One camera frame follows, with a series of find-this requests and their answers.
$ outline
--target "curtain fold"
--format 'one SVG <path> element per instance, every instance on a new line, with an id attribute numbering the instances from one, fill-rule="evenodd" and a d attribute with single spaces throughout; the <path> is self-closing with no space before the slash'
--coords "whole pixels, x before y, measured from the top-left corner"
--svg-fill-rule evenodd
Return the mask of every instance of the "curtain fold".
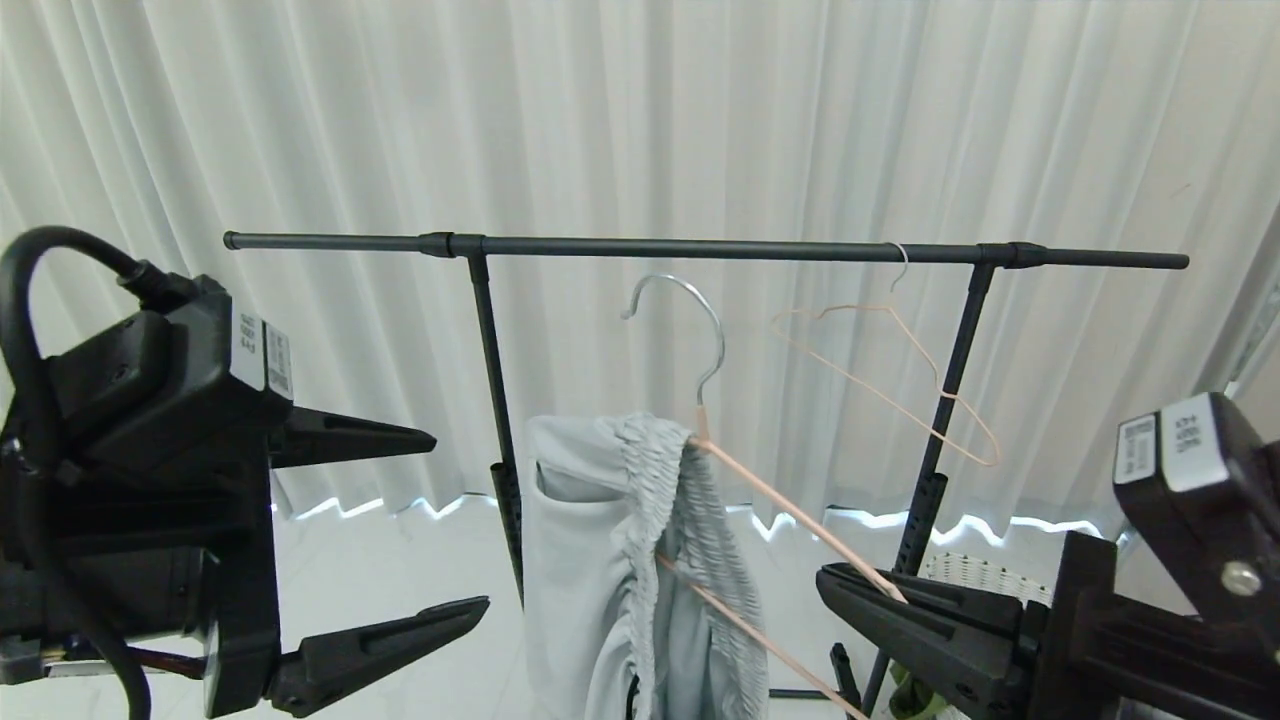
<path id="1" fill-rule="evenodd" d="M 497 439 L 458 260 L 243 251 L 227 229 L 973 243 L 1187 252 L 1185 272 L 998 272 L 945 450 L 940 524 L 1117 520 L 1119 421 L 1231 366 L 1276 264 L 1271 3 L 27 3 L 0 0 L 0 236 L 81 227 L 207 273 L 291 337 L 300 405 L 422 428 L 424 457 L 285 470 L 303 511 L 488 492 Z M 494 258 L 517 451 L 544 413 L 692 424 L 810 511 L 905 509 L 927 433 L 768 329 L 892 304 L 946 366 L 963 266 Z M 1270 269 L 1257 277 L 1275 277 Z M 1242 296 L 1242 291 L 1249 297 Z M 51 258 L 46 352 L 129 311 Z M 928 364 L 878 313 L 782 325 L 925 421 Z M 12 393 L 8 386 L 6 400 Z M 951 436 L 991 448 L 963 413 Z M 726 497 L 773 509 L 726 474 Z"/>

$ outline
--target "metal hanger hook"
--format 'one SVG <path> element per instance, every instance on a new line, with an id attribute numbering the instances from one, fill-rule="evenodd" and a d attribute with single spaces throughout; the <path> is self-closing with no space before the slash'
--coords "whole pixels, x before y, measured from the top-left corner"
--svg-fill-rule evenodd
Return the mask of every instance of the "metal hanger hook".
<path id="1" fill-rule="evenodd" d="M 897 247 L 897 251 L 902 254 L 902 272 L 899 273 L 897 277 L 893 278 L 892 284 L 888 286 L 888 292 L 890 295 L 892 295 L 893 288 L 897 287 L 897 281 L 902 279 L 902 277 L 906 275 L 906 272 L 911 269 L 911 259 L 906 256 L 906 249 L 902 247 L 901 245 L 896 242 L 888 242 L 886 245 L 892 245 L 893 247 Z"/>
<path id="2" fill-rule="evenodd" d="M 707 315 L 710 316 L 712 325 L 716 328 L 716 364 L 703 373 L 703 377 L 698 378 L 698 405 L 703 405 L 703 386 L 705 386 L 707 380 L 712 379 L 712 375 L 718 373 L 721 366 L 724 364 L 724 328 L 721 325 L 719 315 L 716 314 L 712 304 L 707 301 L 707 297 L 704 297 L 701 292 L 698 292 L 698 288 L 694 287 L 692 283 L 682 281 L 676 275 L 667 274 L 653 274 L 640 278 L 640 282 L 637 282 L 636 287 L 631 291 L 631 307 L 622 313 L 623 320 L 635 316 L 636 309 L 640 306 L 640 292 L 644 291 L 644 287 L 649 284 L 649 282 L 655 279 L 671 281 L 687 290 L 689 293 L 692 295 L 699 304 L 701 304 L 703 310 L 707 310 Z"/>

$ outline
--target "clothes hanger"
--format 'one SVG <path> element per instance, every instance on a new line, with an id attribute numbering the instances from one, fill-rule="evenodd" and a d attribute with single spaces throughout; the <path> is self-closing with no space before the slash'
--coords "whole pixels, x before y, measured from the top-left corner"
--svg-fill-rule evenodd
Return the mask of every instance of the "clothes hanger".
<path id="1" fill-rule="evenodd" d="M 908 272 L 908 269 L 910 269 L 911 260 L 906 256 L 906 249 L 902 247 L 901 245 L 899 245 L 896 242 L 890 242 L 887 245 L 893 245 L 893 246 L 896 246 L 902 252 L 902 272 L 900 272 L 897 274 L 897 278 L 893 279 L 893 283 L 890 284 L 890 288 L 888 288 L 890 295 L 892 295 L 893 293 L 893 288 L 897 286 L 897 281 L 902 279 L 902 275 L 905 275 L 906 272 Z M 822 355 L 819 355 L 818 352 L 815 352 L 812 347 L 809 347 L 808 345 L 805 345 L 803 342 L 796 341 L 790 334 L 787 334 L 782 328 L 778 327 L 778 322 L 782 320 L 782 318 L 786 318 L 786 316 L 790 316 L 790 315 L 808 315 L 810 320 L 820 320 L 824 316 L 827 316 L 827 314 L 836 313 L 836 311 L 840 311 L 840 310 L 868 310 L 868 311 L 873 311 L 873 313 L 884 313 L 890 318 L 892 318 L 893 322 L 897 323 L 899 329 L 902 331 L 902 334 L 905 334 L 906 338 L 911 341 L 911 345 L 915 347 L 916 352 L 919 352 L 922 356 L 924 356 L 924 360 L 929 364 L 929 368 L 933 369 L 933 387 L 937 391 L 937 393 L 940 396 L 942 396 L 942 397 L 954 400 L 957 405 L 960 405 L 960 407 L 964 409 L 965 413 L 969 414 L 970 418 L 973 418 L 978 423 L 978 427 L 982 429 L 982 433 L 984 436 L 987 436 L 988 441 L 991 441 L 991 448 L 992 448 L 992 452 L 993 452 L 993 457 L 989 459 L 989 460 L 984 459 L 984 457 L 978 457 L 977 455 L 974 455 L 969 450 L 966 450 L 964 447 L 960 447 L 959 443 L 956 443 L 955 441 L 952 441 L 947 436 L 945 436 L 945 434 L 934 430 L 932 425 L 929 425 L 928 423 L 925 423 L 920 418 L 918 418 L 914 414 L 911 414 L 911 411 L 908 410 L 906 407 L 902 407 L 901 405 L 899 405 L 893 398 L 891 398 L 890 396 L 887 396 L 883 392 L 881 392 L 881 389 L 877 388 L 876 386 L 873 386 L 873 384 L 868 383 L 867 380 L 864 380 L 864 379 L 861 379 L 861 378 L 859 378 L 859 377 L 849 373 L 847 370 L 845 370 L 840 365 L 832 363 L 831 360 L 827 360 L 826 357 L 823 357 Z M 955 395 L 955 393 L 951 393 L 951 392 L 946 392 L 946 391 L 942 389 L 942 374 L 938 372 L 938 364 L 933 360 L 933 357 L 929 355 L 929 352 L 927 350 L 924 350 L 924 346 L 920 345 L 919 340 L 916 340 L 915 333 L 913 333 L 911 329 L 906 327 L 906 323 L 902 322 L 902 318 L 897 314 L 897 310 L 895 310 L 892 305 L 859 305 L 859 304 L 854 304 L 854 305 L 832 305 L 831 307 L 824 307 L 824 309 L 819 310 L 818 313 L 813 313 L 812 310 L 806 310 L 806 309 L 803 309 L 803 307 L 792 307 L 790 310 L 783 310 L 783 311 L 778 313 L 777 315 L 774 315 L 773 319 L 769 320 L 769 331 L 772 331 L 773 334 L 776 334 L 776 336 L 781 337 L 782 340 L 785 340 L 787 342 L 787 345 L 790 345 L 791 347 L 795 347 L 796 350 L 800 350 L 805 355 L 809 355 L 810 357 L 818 360 L 819 363 L 822 363 L 823 365 L 826 365 L 826 366 L 831 368 L 832 370 L 840 373 L 845 378 L 847 378 L 847 379 L 850 379 L 850 380 L 852 380 L 852 382 L 863 386 L 864 388 L 869 389 L 873 395 L 876 395 L 876 397 L 879 397 L 881 400 L 883 400 L 884 402 L 887 402 L 888 405 L 891 405 L 895 410 L 897 410 L 899 413 L 901 413 L 902 415 L 905 415 L 906 418 L 909 418 L 916 425 L 924 428 L 925 432 L 928 432 L 933 437 L 941 439 L 945 445 L 951 446 L 951 448 L 955 450 L 956 452 L 959 452 L 960 455 L 968 457 L 969 460 L 973 460 L 974 462 L 977 462 L 977 464 L 979 464 L 979 465 L 982 465 L 984 468 L 995 468 L 996 465 L 1000 465 L 1000 460 L 1001 460 L 1000 438 L 997 438 L 996 434 L 993 432 L 991 432 L 991 428 L 987 427 L 987 423 L 978 415 L 978 411 L 974 410 L 973 406 L 969 405 L 968 401 L 965 401 L 965 398 L 960 397 L 959 395 Z"/>
<path id="2" fill-rule="evenodd" d="M 890 597 L 893 597 L 900 602 L 906 602 L 906 598 L 902 596 L 901 591 L 899 591 L 896 585 L 893 585 L 883 575 L 881 575 L 873 565 L 863 560 L 856 552 L 845 546 L 845 543 L 840 542 L 840 538 L 831 534 L 826 528 L 823 528 L 822 525 L 815 523 L 812 518 L 809 518 L 808 514 L 796 507 L 795 503 L 792 503 L 790 500 L 786 498 L 786 496 L 773 489 L 772 486 L 758 478 L 754 473 L 748 470 L 731 455 L 721 450 L 716 443 L 710 441 L 709 423 L 707 420 L 707 407 L 703 402 L 703 387 L 707 384 L 707 380 L 709 380 L 717 372 L 719 372 L 721 366 L 724 364 L 724 328 L 721 324 L 719 315 L 716 314 L 716 310 L 712 307 L 710 302 L 707 301 L 707 297 L 704 297 L 703 293 L 699 292 L 696 287 L 694 287 L 687 281 L 684 281 L 681 278 L 677 278 L 676 275 L 669 275 L 669 274 L 650 274 L 640 278 L 640 282 L 636 283 L 635 290 L 631 292 L 631 306 L 625 313 L 622 313 L 623 320 L 635 316 L 636 309 L 639 307 L 640 304 L 640 292 L 644 290 L 646 284 L 649 284 L 649 282 L 654 279 L 666 279 L 668 282 L 673 282 L 680 287 L 682 287 L 684 290 L 686 290 L 690 295 L 692 295 L 698 300 L 698 302 L 703 306 L 703 310 L 707 311 L 708 316 L 710 316 L 712 325 L 716 329 L 716 364 L 712 365 L 712 368 L 708 369 L 705 373 L 703 373 L 703 375 L 698 380 L 698 406 L 696 406 L 698 436 L 690 439 L 690 445 L 714 455 L 722 462 L 728 465 L 730 469 L 732 469 L 735 473 L 746 479 L 753 487 L 755 487 L 758 491 L 768 496 L 769 500 L 782 506 L 787 512 L 791 514 L 792 518 L 799 520 L 803 525 L 805 525 L 805 528 L 808 528 L 815 536 L 822 538 L 823 542 L 826 542 L 837 553 L 840 553 L 841 557 L 847 560 L 850 565 L 852 565 L 863 577 L 868 579 L 868 582 L 870 582 L 881 592 L 883 592 Z M 827 700 L 835 702 L 847 715 L 856 717 L 859 720 L 868 720 L 867 716 L 863 715 L 861 711 L 859 711 L 859 708 L 854 707 L 849 701 L 842 698 L 835 689 L 832 689 L 829 685 L 823 683 L 817 675 L 814 675 L 803 665 L 800 665 L 800 662 L 797 662 L 794 657 L 791 657 L 791 655 L 788 655 L 786 651 L 783 651 L 781 647 L 773 643 L 768 637 L 765 637 L 764 633 L 751 626 L 750 623 L 744 620 L 741 615 L 733 611 L 733 609 L 728 607 L 721 598 L 716 597 L 714 593 L 712 593 L 699 583 L 694 582 L 692 579 L 680 573 L 680 570 L 676 568 L 675 562 L 672 562 L 671 559 L 668 559 L 662 553 L 655 553 L 655 555 L 658 562 L 663 568 L 671 570 L 672 574 L 684 580 L 708 605 L 714 607 L 718 612 L 724 615 L 724 618 L 727 618 L 731 623 L 737 625 L 742 632 L 745 632 L 753 639 L 764 646 L 765 650 L 768 650 L 776 657 L 782 660 L 783 664 L 795 670 L 796 674 L 799 674 L 801 678 L 809 682 L 809 684 L 817 688 L 823 696 L 827 697 Z"/>

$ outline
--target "woven basket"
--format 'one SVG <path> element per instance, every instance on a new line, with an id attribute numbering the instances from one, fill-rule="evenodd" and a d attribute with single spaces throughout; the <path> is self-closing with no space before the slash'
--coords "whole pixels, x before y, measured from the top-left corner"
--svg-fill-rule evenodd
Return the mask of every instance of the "woven basket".
<path id="1" fill-rule="evenodd" d="M 964 588 L 1014 596 L 1021 600 L 1023 605 L 1027 605 L 1027 601 L 1030 600 L 1050 605 L 1053 600 L 1053 593 L 1047 587 L 1030 578 L 1010 573 L 1000 565 L 988 562 L 980 557 L 972 557 L 957 552 L 934 555 L 924 564 L 920 577 Z M 887 702 L 876 712 L 874 717 L 877 720 L 892 720 L 893 716 L 888 711 Z M 955 707 L 947 707 L 936 717 L 938 720 L 969 720 L 968 715 Z"/>

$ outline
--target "white label sticker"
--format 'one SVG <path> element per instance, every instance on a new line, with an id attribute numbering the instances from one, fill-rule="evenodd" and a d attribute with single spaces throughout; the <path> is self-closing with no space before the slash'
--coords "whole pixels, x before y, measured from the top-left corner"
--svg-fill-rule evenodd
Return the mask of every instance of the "white label sticker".
<path id="1" fill-rule="evenodd" d="M 289 336 L 268 323 L 266 328 L 266 384 L 289 400 L 293 400 L 293 370 L 289 365 Z"/>
<path id="2" fill-rule="evenodd" d="M 1160 411 L 1160 447 L 1165 483 L 1174 492 L 1188 492 L 1228 479 L 1207 393 L 1188 397 Z"/>
<path id="3" fill-rule="evenodd" d="M 262 348 L 262 319 L 246 313 L 232 300 L 232 375 L 253 389 L 266 387 Z"/>
<path id="4" fill-rule="evenodd" d="M 1156 415 L 1134 418 L 1120 425 L 1116 436 L 1115 484 L 1132 483 L 1156 474 Z"/>

